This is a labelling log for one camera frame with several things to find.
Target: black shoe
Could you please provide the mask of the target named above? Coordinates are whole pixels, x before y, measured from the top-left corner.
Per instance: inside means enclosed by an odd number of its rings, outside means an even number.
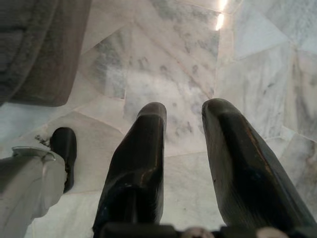
[[[56,129],[50,139],[51,150],[65,160],[67,179],[64,193],[74,185],[74,164],[77,157],[77,142],[74,131],[68,127]]]

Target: white marble tile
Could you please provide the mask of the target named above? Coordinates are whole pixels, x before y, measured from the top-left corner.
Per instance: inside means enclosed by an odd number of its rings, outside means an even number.
[[[33,238],[33,225],[29,225],[24,238]]]
[[[79,71],[100,93],[124,99],[131,25],[120,28],[84,53]]]
[[[133,18],[132,0],[94,0],[90,9],[81,53],[129,24]]]
[[[215,96],[233,103],[264,139],[281,133],[289,60],[287,43],[218,71]]]
[[[133,29],[124,117],[130,122],[150,102],[167,108],[165,154],[206,150],[201,106],[208,97],[178,62],[139,28]]]
[[[114,98],[101,96],[92,102],[78,108],[76,111],[91,118],[95,118],[118,129],[125,135],[132,121],[127,121],[123,118],[124,101]]]
[[[299,48],[317,53],[316,0],[248,0]]]
[[[302,200],[317,219],[317,143],[296,134],[280,162]]]
[[[98,97],[91,84],[77,74],[68,102],[61,107],[40,107],[21,104],[4,104],[0,108],[0,143],[22,136],[47,122],[65,115],[76,107]]]
[[[164,160],[164,211],[161,223],[177,229],[224,225],[218,210],[207,153],[195,153]]]
[[[282,126],[281,134],[279,137],[266,139],[265,142],[279,159],[282,156],[284,150],[289,145],[294,134],[294,131]]]
[[[219,43],[219,31],[215,28],[219,14],[176,0],[140,0],[135,22],[176,58],[212,97]]]
[[[92,238],[100,195],[63,195],[45,216],[34,220],[34,238]]]
[[[214,11],[232,14],[237,9],[242,0],[179,0],[201,6]]]
[[[317,141],[317,55],[294,51],[288,80],[284,124]]]
[[[234,18],[234,58],[244,58],[287,41],[276,26],[244,1]]]

